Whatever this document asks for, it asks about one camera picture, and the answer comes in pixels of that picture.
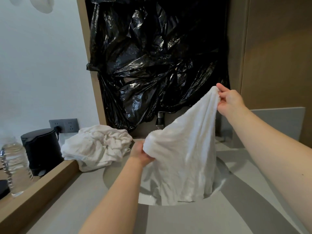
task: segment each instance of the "electrical socket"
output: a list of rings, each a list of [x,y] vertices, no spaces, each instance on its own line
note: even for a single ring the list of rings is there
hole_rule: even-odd
[[[61,128],[60,133],[75,133],[79,131],[77,118],[49,120],[49,123],[51,128],[59,126]]]

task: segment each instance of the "forearm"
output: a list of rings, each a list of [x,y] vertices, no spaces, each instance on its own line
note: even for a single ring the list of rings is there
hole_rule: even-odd
[[[84,223],[80,234],[132,233],[143,167],[130,157],[107,195]]]
[[[275,130],[247,108],[228,117],[261,171],[312,231],[312,149]]]

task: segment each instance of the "clear water bottle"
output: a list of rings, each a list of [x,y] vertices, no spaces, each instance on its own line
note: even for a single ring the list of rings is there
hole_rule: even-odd
[[[3,138],[0,158],[8,175],[8,185],[13,197],[23,193],[33,184],[32,172],[28,167],[25,148],[15,137]]]

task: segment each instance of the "person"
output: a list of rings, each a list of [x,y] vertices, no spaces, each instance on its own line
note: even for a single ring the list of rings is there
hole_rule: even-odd
[[[216,86],[221,98],[217,110],[228,119],[259,169],[312,233],[312,149],[259,119],[235,90],[219,83]],[[80,234],[132,233],[142,170],[154,160],[143,151],[143,143],[134,144],[123,170]]]

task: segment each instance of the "towel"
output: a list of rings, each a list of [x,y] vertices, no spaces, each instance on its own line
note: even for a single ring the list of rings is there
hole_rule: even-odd
[[[185,114],[146,137],[143,150],[156,158],[152,166],[162,205],[197,201],[211,194],[219,101],[218,89],[213,86]]]
[[[95,125],[82,128],[78,134],[65,140],[61,152],[65,160],[76,160],[80,171],[87,172],[121,161],[130,151],[131,141],[126,130]]]

